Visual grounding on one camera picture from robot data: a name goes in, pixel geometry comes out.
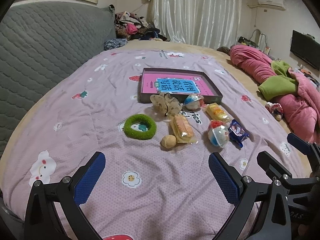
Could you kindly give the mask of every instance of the headboard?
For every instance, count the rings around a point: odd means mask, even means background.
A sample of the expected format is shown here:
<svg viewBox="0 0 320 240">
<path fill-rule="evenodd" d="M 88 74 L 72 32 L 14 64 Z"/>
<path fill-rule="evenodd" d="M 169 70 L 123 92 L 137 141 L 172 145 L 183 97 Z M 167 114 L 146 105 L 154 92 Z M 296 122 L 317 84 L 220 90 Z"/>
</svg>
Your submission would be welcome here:
<svg viewBox="0 0 320 240">
<path fill-rule="evenodd" d="M 44 1 L 9 9 L 0 23 L 0 157 L 27 111 L 115 37 L 109 8 Z"/>
</svg>

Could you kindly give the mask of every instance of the flat screen tv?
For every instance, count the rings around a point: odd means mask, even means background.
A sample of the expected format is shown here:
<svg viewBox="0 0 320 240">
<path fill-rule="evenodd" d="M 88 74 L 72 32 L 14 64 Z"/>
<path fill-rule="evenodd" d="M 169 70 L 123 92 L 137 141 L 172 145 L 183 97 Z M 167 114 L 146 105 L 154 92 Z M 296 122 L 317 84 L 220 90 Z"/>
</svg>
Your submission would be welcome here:
<svg viewBox="0 0 320 240">
<path fill-rule="evenodd" d="M 320 69 L 320 44 L 312 38 L 293 31 L 290 51 L 313 68 Z"/>
</svg>

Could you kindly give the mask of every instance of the metal bolt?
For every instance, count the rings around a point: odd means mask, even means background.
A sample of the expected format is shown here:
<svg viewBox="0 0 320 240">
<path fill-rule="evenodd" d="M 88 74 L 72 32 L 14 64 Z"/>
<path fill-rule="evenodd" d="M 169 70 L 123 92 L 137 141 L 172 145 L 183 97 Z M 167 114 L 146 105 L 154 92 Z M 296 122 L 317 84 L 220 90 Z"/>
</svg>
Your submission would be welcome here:
<svg viewBox="0 0 320 240">
<path fill-rule="evenodd" d="M 252 181 L 252 179 L 249 176 L 244 176 L 243 180 L 247 183 L 250 183 Z"/>
<path fill-rule="evenodd" d="M 40 184 L 41 184 L 41 181 L 40 181 L 40 180 L 36 180 L 36 181 L 33 183 L 33 185 L 34 185 L 35 187 L 40 186 Z"/>
<path fill-rule="evenodd" d="M 280 185 L 281 185 L 281 182 L 280 182 L 279 180 L 277 180 L 277 179 L 274 181 L 274 183 L 275 183 L 277 186 L 280 186 Z"/>
<path fill-rule="evenodd" d="M 69 176 L 66 176 L 66 177 L 64 177 L 64 178 L 62 179 L 62 182 L 63 182 L 63 183 L 69 183 L 70 180 L 71 180 L 71 178 L 70 178 Z"/>
</svg>

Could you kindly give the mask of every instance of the green ring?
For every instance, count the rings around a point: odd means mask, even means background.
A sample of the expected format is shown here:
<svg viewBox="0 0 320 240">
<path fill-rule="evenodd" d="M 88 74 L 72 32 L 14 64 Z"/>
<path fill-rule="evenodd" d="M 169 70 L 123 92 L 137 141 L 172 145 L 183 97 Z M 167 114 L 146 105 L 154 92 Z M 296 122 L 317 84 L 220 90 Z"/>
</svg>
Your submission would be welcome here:
<svg viewBox="0 0 320 240">
<path fill-rule="evenodd" d="M 136 122 L 144 122 L 148 125 L 148 131 L 140 132 L 131 128 Z M 132 139 L 137 140 L 150 140 L 155 134 L 157 130 L 157 125 L 153 119 L 145 114 L 135 114 L 130 116 L 127 121 L 124 123 L 123 131 L 125 135 Z"/>
</svg>

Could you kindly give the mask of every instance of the bed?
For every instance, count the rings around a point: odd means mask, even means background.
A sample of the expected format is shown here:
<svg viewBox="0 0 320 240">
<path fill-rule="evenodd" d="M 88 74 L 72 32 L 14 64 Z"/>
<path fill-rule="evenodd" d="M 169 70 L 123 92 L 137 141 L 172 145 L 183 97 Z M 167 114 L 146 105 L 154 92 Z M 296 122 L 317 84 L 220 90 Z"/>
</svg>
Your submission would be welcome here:
<svg viewBox="0 0 320 240">
<path fill-rule="evenodd" d="M 180 57 L 170 57 L 172 52 Z M 270 181 L 256 162 L 263 150 L 294 177 L 309 175 L 307 159 L 286 144 L 290 132 L 286 123 L 269 114 L 257 84 L 232 66 L 226 54 L 160 41 L 130 41 L 122 48 L 98 53 L 47 92 L 8 141 L 0 160 L 0 188 L 6 208 L 21 220 L 36 179 L 60 181 L 84 165 L 95 151 L 105 154 L 107 164 L 81 208 L 103 239 L 116 235 L 128 239 L 212 239 L 234 208 L 209 170 L 208 157 L 214 151 L 243 176 L 259 182 Z M 151 104 L 139 103 L 137 81 L 144 67 L 206 72 L 224 96 L 222 106 L 250 134 L 244 147 L 239 149 L 232 142 L 223 150 L 213 147 L 206 135 L 209 119 L 199 111 L 201 124 L 189 119 L 197 144 L 179 145 L 171 151 L 161 148 L 159 142 L 170 132 L 169 126 L 155 115 Z M 127 138 L 121 129 L 126 118 L 139 113 L 156 121 L 157 131 L 151 140 Z M 139 178 L 133 188 L 123 180 L 131 173 Z M 57 209 L 68 235 L 74 238 Z M 257 211 L 255 205 L 242 237 Z"/>
</svg>

